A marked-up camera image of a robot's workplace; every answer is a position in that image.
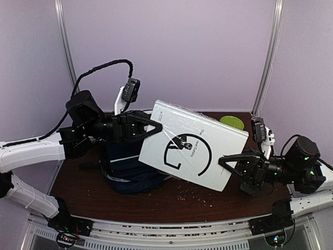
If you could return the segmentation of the grey hardcover book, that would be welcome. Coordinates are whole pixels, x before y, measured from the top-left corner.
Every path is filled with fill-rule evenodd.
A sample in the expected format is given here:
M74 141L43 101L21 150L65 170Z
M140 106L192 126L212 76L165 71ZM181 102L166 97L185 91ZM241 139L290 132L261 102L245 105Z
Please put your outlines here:
M162 131L144 139L140 162L182 180L224 190L231 173L218 160L242 153L247 131L160 100L150 118L162 124Z

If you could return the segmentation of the navy blue backpack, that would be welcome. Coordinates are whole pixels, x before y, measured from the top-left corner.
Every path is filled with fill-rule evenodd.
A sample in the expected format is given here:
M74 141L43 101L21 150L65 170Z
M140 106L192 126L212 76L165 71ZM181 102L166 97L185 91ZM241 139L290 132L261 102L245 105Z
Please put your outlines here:
M140 194L162 187L170 176L138 160L143 141L120 144L98 143L99 163L83 162L81 170L100 170L119 194Z

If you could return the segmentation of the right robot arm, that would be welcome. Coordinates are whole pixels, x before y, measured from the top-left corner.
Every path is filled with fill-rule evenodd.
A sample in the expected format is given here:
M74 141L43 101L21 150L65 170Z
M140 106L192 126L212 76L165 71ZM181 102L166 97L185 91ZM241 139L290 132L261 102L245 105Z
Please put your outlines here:
M292 146L284 155L285 146L296 138ZM328 184L328 179L322 171L327 167L332 171L332 166L321 159L317 144L309 138L295 134L283 146L280 155L274 155L273 146L267 142L256 149L246 149L241 154L222 156L218 164L232 175L241 180L240 189L245 193L255 196L264 183L274 186L293 184L295 191L302 194L314 194ZM236 162L232 167L229 162ZM294 225L296 208L292 199L279 200L273 204L271 215L250 219L249 226L252 235L281 230Z

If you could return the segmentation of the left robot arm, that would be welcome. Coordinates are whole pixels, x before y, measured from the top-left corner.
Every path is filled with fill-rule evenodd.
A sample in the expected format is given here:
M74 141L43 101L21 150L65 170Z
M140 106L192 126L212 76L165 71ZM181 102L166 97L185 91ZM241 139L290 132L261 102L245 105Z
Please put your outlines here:
M44 138L1 143L1 197L40 212L54 229L70 232L77 226L66 202L24 183L13 170L47 161L80 158L92 148L91 138L134 143L161 132L162 124L140 110L106 115L88 90L71 97L66 109L72 126Z

